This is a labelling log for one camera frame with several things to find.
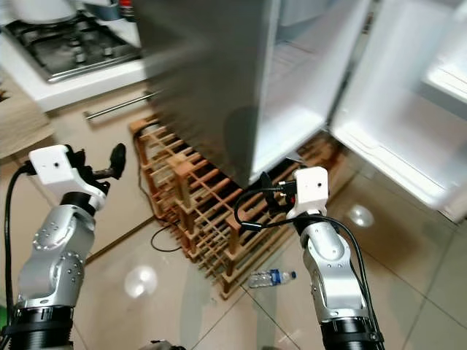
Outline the dark bowl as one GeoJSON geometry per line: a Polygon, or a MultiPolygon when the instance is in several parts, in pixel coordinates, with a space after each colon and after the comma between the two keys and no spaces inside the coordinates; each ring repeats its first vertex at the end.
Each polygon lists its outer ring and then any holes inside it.
{"type": "Polygon", "coordinates": [[[120,14],[119,0],[81,0],[89,13],[98,20],[114,21],[123,19],[120,14]]]}

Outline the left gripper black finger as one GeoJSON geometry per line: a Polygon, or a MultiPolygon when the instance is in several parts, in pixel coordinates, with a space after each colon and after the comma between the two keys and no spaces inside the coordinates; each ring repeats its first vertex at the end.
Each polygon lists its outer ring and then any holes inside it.
{"type": "Polygon", "coordinates": [[[111,178],[120,179],[126,169],[126,145],[117,144],[109,156],[108,174],[111,178]]]}

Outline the white topped kitchen cabinet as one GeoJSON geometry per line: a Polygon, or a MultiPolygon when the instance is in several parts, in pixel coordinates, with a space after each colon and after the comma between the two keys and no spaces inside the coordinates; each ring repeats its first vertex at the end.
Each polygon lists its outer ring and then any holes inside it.
{"type": "Polygon", "coordinates": [[[88,163],[96,168],[107,166],[115,144],[127,146],[126,172],[111,182],[106,206],[96,214],[96,243],[91,251],[98,253],[150,219],[153,210],[138,187],[138,159],[129,126],[149,117],[153,111],[145,102],[137,102],[96,119],[85,117],[146,94],[149,89],[144,81],[150,75],[147,61],[129,61],[50,84],[30,66],[13,41],[4,36],[1,63],[50,118],[54,144],[86,150],[88,163]]]}

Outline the beige cloth mat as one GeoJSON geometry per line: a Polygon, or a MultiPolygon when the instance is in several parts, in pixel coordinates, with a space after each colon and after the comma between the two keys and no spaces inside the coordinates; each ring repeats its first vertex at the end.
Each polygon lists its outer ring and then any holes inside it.
{"type": "Polygon", "coordinates": [[[0,102],[0,158],[53,135],[49,117],[12,80],[4,80],[0,102]]]}

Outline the red capped bottle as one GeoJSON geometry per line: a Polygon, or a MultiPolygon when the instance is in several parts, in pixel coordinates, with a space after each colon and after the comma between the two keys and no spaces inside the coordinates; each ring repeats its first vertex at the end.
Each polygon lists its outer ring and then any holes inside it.
{"type": "Polygon", "coordinates": [[[131,3],[133,0],[117,0],[119,4],[120,16],[124,20],[130,21],[130,23],[136,22],[136,10],[134,10],[134,5],[131,3]]]}

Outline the clear plastic water bottle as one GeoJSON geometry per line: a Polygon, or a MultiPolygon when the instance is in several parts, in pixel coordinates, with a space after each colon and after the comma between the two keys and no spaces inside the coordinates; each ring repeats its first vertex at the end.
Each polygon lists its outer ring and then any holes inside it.
{"type": "Polygon", "coordinates": [[[296,271],[283,271],[280,269],[269,269],[265,271],[255,271],[248,277],[247,286],[250,289],[260,289],[261,287],[275,287],[286,284],[297,277],[296,271]]]}

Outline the steel gas hob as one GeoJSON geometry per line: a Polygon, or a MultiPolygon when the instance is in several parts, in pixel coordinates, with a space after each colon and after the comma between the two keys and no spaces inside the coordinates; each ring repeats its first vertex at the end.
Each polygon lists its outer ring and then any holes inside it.
{"type": "Polygon", "coordinates": [[[2,26],[2,33],[26,63],[49,83],[141,58],[135,46],[90,17],[44,26],[14,20],[2,26]]]}

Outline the wooden wine rack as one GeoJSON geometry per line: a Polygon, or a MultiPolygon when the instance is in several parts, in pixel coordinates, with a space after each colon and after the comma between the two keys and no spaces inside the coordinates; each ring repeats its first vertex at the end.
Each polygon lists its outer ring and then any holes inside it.
{"type": "Polygon", "coordinates": [[[279,226],[241,233],[234,219],[234,201],[244,191],[239,184],[160,126],[157,117],[128,128],[155,216],[172,224],[185,257],[228,299],[293,231],[279,226]]]}

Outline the grey small fridge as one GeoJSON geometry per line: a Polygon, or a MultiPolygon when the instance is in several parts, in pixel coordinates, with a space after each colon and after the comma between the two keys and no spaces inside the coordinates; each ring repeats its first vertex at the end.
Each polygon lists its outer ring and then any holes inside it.
{"type": "Polygon", "coordinates": [[[371,0],[134,0],[161,119],[246,187],[329,123],[371,0]]]}

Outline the white cooking pot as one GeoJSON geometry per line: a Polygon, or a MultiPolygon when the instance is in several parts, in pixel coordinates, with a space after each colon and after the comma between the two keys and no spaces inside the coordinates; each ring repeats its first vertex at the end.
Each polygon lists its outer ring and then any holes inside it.
{"type": "Polygon", "coordinates": [[[77,8],[70,0],[9,0],[17,20],[30,24],[51,24],[72,20],[77,8]]]}

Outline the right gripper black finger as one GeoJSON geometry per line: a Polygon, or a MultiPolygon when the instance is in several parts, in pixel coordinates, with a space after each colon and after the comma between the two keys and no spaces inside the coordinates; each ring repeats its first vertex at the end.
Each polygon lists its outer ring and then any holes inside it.
{"type": "Polygon", "coordinates": [[[261,195],[263,196],[266,209],[270,212],[274,212],[274,183],[267,172],[260,174],[259,188],[261,195]]]}

